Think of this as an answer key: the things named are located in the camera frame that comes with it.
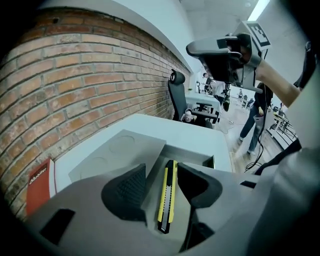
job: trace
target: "white desk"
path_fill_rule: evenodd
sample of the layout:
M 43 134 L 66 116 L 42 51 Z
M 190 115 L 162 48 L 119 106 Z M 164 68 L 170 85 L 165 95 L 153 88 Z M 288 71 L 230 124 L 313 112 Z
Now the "white desk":
M 192 104 L 192 105 L 196 105 L 197 102 L 211 104 L 212 108 L 215 111 L 218 111 L 219 113 L 221 113 L 220 102 L 212 95 L 190 92 L 189 94 L 185 95 L 185 100 L 186 100 L 186 103 Z
M 149 115 L 133 114 L 84 140 L 55 162 L 57 192 L 71 184 L 69 172 L 123 129 L 166 140 L 166 143 L 173 147 L 214 155 L 216 169 L 232 172 L 227 143 L 221 131 Z

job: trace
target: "chair backrest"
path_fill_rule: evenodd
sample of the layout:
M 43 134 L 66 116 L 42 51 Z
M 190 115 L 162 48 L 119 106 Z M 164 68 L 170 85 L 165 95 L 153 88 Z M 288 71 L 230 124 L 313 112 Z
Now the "chair backrest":
M 187 109 L 187 101 L 185 96 L 185 86 L 183 83 L 173 84 L 168 81 L 168 89 L 174 108 L 173 120 L 179 121 Z

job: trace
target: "cable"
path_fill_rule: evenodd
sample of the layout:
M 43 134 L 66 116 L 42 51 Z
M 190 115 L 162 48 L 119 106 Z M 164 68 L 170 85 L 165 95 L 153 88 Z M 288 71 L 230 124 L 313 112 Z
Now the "cable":
M 267 53 L 268 53 L 268 49 L 266 49 L 266 51 L 265 51 L 265 55 L 264 55 L 264 60 L 266 59 L 266 56 L 267 56 Z

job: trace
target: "hand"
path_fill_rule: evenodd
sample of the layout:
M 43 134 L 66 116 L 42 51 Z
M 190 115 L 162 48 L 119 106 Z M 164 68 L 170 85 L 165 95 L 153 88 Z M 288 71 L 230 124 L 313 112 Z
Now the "hand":
M 264 115 L 264 111 L 262 110 L 261 107 L 259 107 L 259 115 L 260 115 L 260 116 L 263 116 L 263 115 Z

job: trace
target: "floor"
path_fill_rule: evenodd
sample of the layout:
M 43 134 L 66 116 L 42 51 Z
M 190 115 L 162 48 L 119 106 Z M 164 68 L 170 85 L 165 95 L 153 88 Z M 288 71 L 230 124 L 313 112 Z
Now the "floor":
M 249 155 L 247 150 L 250 145 L 250 141 L 253 135 L 254 127 L 251 129 L 249 134 L 244 138 L 243 142 L 239 140 L 239 135 L 244 127 L 247 118 L 249 116 L 249 110 L 242 108 L 238 100 L 231 100 L 228 112 L 223 110 L 220 122 L 214 127 L 215 130 L 224 133 L 224 137 L 228 146 L 232 171 L 235 173 L 243 173 L 246 170 L 246 166 L 256 160 L 259 152 L 259 143 L 256 146 L 256 155 Z M 278 143 L 271 138 L 271 135 L 264 131 L 262 134 L 262 145 L 264 150 L 261 158 L 259 159 L 260 164 L 264 164 L 274 158 L 283 149 Z M 247 172 L 251 173 L 257 170 L 259 167 L 255 165 Z

